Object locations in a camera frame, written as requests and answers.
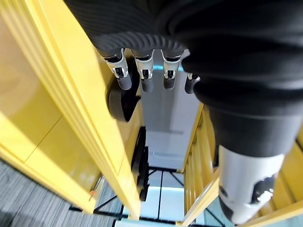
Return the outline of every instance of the floor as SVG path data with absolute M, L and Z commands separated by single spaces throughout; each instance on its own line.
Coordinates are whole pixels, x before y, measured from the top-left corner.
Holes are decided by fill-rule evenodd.
M 98 205 L 115 196 L 104 183 Z M 70 203 L 0 160 L 0 227 L 111 227 L 113 218 L 68 211 Z M 119 212 L 113 200 L 102 210 Z

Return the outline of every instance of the yellow panel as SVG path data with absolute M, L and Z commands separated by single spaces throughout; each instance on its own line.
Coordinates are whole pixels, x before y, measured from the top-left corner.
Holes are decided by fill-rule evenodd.
M 271 212 L 275 211 L 275 208 L 273 206 L 272 200 L 268 201 L 261 209 L 260 213 L 262 216 L 270 214 Z
M 199 196 L 196 192 L 196 175 L 197 172 L 195 171 L 195 160 L 194 160 L 194 154 L 193 151 L 191 154 L 188 156 L 188 163 L 189 163 L 189 168 L 190 168 L 190 175 L 191 175 L 191 192 L 192 192 L 192 204 L 195 202 L 196 198 Z
M 303 200 L 303 152 L 296 143 L 285 157 L 282 173 L 294 199 Z
M 301 126 L 301 129 L 297 136 L 297 141 L 300 143 L 301 147 L 303 146 L 303 125 Z
M 275 184 L 274 201 L 275 207 L 278 209 L 284 208 L 292 204 L 294 201 L 289 193 L 288 187 L 283 177 L 283 173 L 280 172 Z
M 1 17 L 0 30 L 0 143 L 25 161 L 61 114 Z
M 190 186 L 190 169 L 188 162 L 186 163 L 186 185 L 187 185 L 187 210 L 190 209 L 192 203 L 191 203 L 191 186 Z
M 192 178 L 195 179 L 195 188 L 196 188 L 196 197 L 198 197 L 203 188 L 203 182 L 202 182 L 202 169 L 201 169 L 201 158 L 200 158 L 200 152 L 198 150 L 198 147 L 196 143 L 192 145 L 192 157 L 193 157 L 193 164 L 194 164 L 194 176 Z
M 195 203 L 190 207 L 183 221 L 178 223 L 184 227 L 188 226 L 196 219 L 202 211 L 211 204 L 219 194 L 219 168 L 213 175 L 211 182 L 204 188 L 202 194 L 196 199 Z
M 206 125 L 206 130 L 207 130 L 207 136 L 208 136 L 208 142 L 209 142 L 209 147 L 210 147 L 210 152 L 211 152 L 211 158 L 212 160 L 214 159 L 214 150 L 215 150 L 215 138 L 214 138 L 214 128 L 213 124 L 210 120 L 210 115 L 209 115 L 209 110 L 207 107 L 203 108 L 203 119 Z
M 200 151 L 200 158 L 202 164 L 203 184 L 208 184 L 213 175 L 213 163 L 211 159 L 210 147 L 208 142 L 208 136 L 205 123 L 202 124 L 202 128 L 198 128 L 197 131 L 197 145 Z
M 187 179 L 186 179 L 186 170 L 183 172 L 183 182 L 184 182 L 184 216 L 187 213 Z
M 25 162 L 31 169 L 72 197 L 80 196 L 88 212 L 95 199 L 90 190 L 100 171 L 64 118 L 47 134 Z
M 238 227 L 263 227 L 300 214 L 303 214 L 303 201 L 296 202 L 283 209 L 279 209 L 260 218 L 251 220 L 243 225 L 239 225 Z
M 75 88 L 80 91 L 85 106 L 94 124 L 112 165 L 118 172 L 124 157 L 124 144 L 119 134 L 131 130 L 130 125 L 117 126 L 107 108 L 107 87 L 114 75 L 93 48 L 84 31 L 73 18 L 67 6 L 60 1 L 39 1 L 45 19 L 51 29 L 62 61 L 66 64 Z
M 195 178 L 193 177 L 194 172 L 194 166 L 193 166 L 193 159 L 192 159 L 192 153 L 188 156 L 188 169 L 189 170 L 189 183 L 190 183 L 190 204 L 193 204 L 196 200 L 196 192 L 195 192 Z
M 195 122 L 193 124 L 192 131 L 191 131 L 190 140 L 189 140 L 189 143 L 188 143 L 188 147 L 187 147 L 187 151 L 186 151 L 186 154 L 185 154 L 185 158 L 184 158 L 184 162 L 183 162 L 181 172 L 183 172 L 185 167 L 186 167 L 187 157 L 190 153 L 191 144 L 194 141 L 194 137 L 195 137 L 195 134 L 196 134 L 196 129 L 197 129 L 199 121 L 200 121 L 200 116 L 201 116 L 201 113 L 202 113 L 203 106 L 204 106 L 203 103 L 199 104 L 199 108 L 198 108 L 198 111 L 197 111 Z

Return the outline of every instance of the robotic arm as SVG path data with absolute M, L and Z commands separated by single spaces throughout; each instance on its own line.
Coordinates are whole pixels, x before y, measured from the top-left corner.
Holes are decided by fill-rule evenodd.
M 120 87 L 123 48 L 152 90 L 152 51 L 162 49 L 166 89 L 182 61 L 186 92 L 208 105 L 219 144 L 220 204 L 235 224 L 274 193 L 303 113 L 301 0 L 65 0 Z

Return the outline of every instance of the metal bar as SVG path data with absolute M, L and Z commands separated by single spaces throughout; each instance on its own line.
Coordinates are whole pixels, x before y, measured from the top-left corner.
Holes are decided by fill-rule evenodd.
M 128 218 L 127 214 L 120 215 L 120 213 L 113 213 L 113 212 L 109 212 L 109 211 L 98 211 L 98 210 L 96 210 L 96 211 L 94 211 L 94 214 L 114 217 L 114 218 L 117 218 L 117 219 L 119 219 L 120 217 L 121 218 Z
M 121 206 L 121 210 L 120 210 L 120 217 L 119 217 L 119 221 L 122 219 L 123 209 L 124 209 L 124 205 L 122 204 L 122 206 Z
M 162 194 L 162 183 L 163 183 L 163 171 L 161 172 L 160 196 L 159 196 L 159 206 L 158 206 L 158 219 L 160 217 L 160 204 L 161 204 L 161 194 Z
M 81 209 L 76 208 L 76 207 L 70 207 L 70 210 L 82 212 Z M 118 218 L 118 220 L 121 220 L 122 218 L 128 218 L 127 214 L 121 214 L 121 212 L 120 213 L 114 213 L 114 212 L 110 212 L 110 211 L 98 211 L 98 210 L 96 210 L 96 211 L 94 211 L 94 214 L 113 217 L 113 218 Z M 175 221 L 159 219 L 159 218 L 139 217 L 139 220 L 157 222 L 157 223 L 165 223 L 165 224 L 173 224 L 173 225 L 176 224 Z M 189 226 L 191 226 L 191 227 L 216 227 L 216 226 L 199 225 L 199 224 L 193 224 L 193 225 L 189 225 Z
M 109 204 L 112 200 L 114 200 L 115 198 L 117 198 L 117 196 L 115 195 L 113 198 L 107 200 L 105 203 L 102 203 L 100 206 L 98 206 L 97 208 L 94 209 L 94 211 L 99 210 L 100 208 L 104 207 L 105 205 Z
M 150 170 L 159 170 L 163 172 L 171 172 L 171 173 L 176 173 L 177 169 L 171 169 L 171 168 L 163 168 L 163 167 L 157 167 L 157 166 L 150 166 Z
M 176 181 L 179 182 L 180 185 L 182 185 L 184 187 L 184 184 L 182 183 L 182 181 L 180 181 L 172 172 L 170 172 L 170 174 L 176 179 Z
M 78 208 L 78 207 L 73 207 L 73 206 L 70 206 L 68 210 L 72 210 L 72 211 L 79 211 L 79 212 L 82 212 L 83 210 Z
M 211 216 L 213 216 L 213 218 L 216 219 L 217 222 L 219 222 L 220 225 L 221 225 L 222 227 L 225 227 L 225 224 L 224 224 L 222 221 L 220 221 L 220 219 L 219 219 L 216 215 L 214 215 L 208 208 L 206 208 L 205 210 L 206 210 Z
M 164 219 L 155 219 L 155 218 L 148 218 L 148 217 L 139 217 L 139 220 L 142 221 L 151 221 L 151 222 L 157 222 L 157 223 L 164 223 L 164 224 L 171 224 L 171 225 L 175 225 L 176 222 L 175 221 L 171 221 L 171 220 L 164 220 Z
M 150 172 L 149 174 L 148 174 L 148 176 L 150 176 L 150 175 L 152 175 L 154 172 L 156 172 L 157 170 L 156 169 L 154 169 L 152 172 Z

